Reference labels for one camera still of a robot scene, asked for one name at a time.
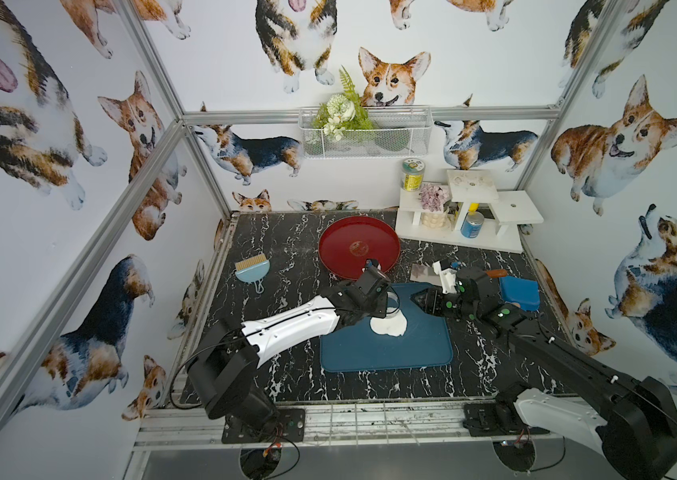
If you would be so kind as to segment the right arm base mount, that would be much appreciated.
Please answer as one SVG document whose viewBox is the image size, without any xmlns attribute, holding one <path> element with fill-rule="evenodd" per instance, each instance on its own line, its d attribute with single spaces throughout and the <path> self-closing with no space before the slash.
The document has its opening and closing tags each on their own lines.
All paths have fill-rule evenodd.
<svg viewBox="0 0 677 480">
<path fill-rule="evenodd" d="M 473 437 L 550 433 L 549 430 L 524 424 L 514 406 L 505 402 L 468 403 L 464 405 L 464 414 L 463 427 Z"/>
</svg>

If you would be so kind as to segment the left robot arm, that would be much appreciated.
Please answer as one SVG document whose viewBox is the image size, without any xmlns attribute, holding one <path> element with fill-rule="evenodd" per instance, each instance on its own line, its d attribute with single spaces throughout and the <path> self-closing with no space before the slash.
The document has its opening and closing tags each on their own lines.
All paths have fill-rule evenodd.
<svg viewBox="0 0 677 480">
<path fill-rule="evenodd" d="M 392 281 L 369 260 L 359 279 L 324 288 L 310 301 L 259 320 L 220 320 L 186 362 L 198 408 L 210 419 L 236 416 L 263 430 L 278 418 L 270 398 L 254 385 L 258 368 L 274 356 L 315 337 L 368 318 L 384 319 Z"/>
</svg>

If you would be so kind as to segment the blue rectangular tray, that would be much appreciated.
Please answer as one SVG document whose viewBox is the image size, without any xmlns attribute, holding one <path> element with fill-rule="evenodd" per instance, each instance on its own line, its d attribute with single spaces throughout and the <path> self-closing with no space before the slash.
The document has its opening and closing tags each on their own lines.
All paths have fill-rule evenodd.
<svg viewBox="0 0 677 480">
<path fill-rule="evenodd" d="M 453 346 L 447 322 L 424 312 L 413 297 L 430 288 L 428 283 L 401 283 L 394 286 L 408 328 L 401 337 L 372 332 L 370 320 L 361 320 L 320 338 L 320 366 L 330 373 L 384 371 L 448 365 Z"/>
</svg>

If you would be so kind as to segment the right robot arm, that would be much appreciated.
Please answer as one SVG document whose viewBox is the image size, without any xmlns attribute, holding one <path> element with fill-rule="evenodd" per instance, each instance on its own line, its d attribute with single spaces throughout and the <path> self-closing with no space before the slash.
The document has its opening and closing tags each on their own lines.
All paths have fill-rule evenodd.
<svg viewBox="0 0 677 480">
<path fill-rule="evenodd" d="M 480 269 L 436 262 L 432 270 L 440 282 L 424 291 L 424 312 L 473 322 L 580 398 L 550 396 L 518 382 L 498 398 L 524 424 L 587 446 L 625 479 L 663 479 L 677 464 L 677 408 L 664 384 L 652 377 L 638 380 L 558 340 L 532 314 L 506 302 Z"/>
</svg>

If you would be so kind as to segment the white dough piece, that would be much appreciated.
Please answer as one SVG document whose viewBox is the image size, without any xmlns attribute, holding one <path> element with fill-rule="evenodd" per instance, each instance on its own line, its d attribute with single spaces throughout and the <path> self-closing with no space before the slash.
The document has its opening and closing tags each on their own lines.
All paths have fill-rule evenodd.
<svg viewBox="0 0 677 480">
<path fill-rule="evenodd" d="M 372 317 L 370 326 L 372 332 L 378 335 L 401 337 L 407 331 L 408 319 L 402 311 L 399 311 L 386 318 Z"/>
</svg>

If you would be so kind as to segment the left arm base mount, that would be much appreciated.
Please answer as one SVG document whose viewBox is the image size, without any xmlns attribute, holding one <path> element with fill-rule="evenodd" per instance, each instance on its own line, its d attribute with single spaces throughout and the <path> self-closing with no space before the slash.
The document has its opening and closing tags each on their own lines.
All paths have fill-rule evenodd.
<svg viewBox="0 0 677 480">
<path fill-rule="evenodd" d="M 294 443 L 304 441 L 306 432 L 306 410 L 287 407 L 278 410 L 274 418 L 266 420 L 264 426 L 254 427 L 232 416 L 226 416 L 222 444 L 261 444 L 290 440 Z"/>
</svg>

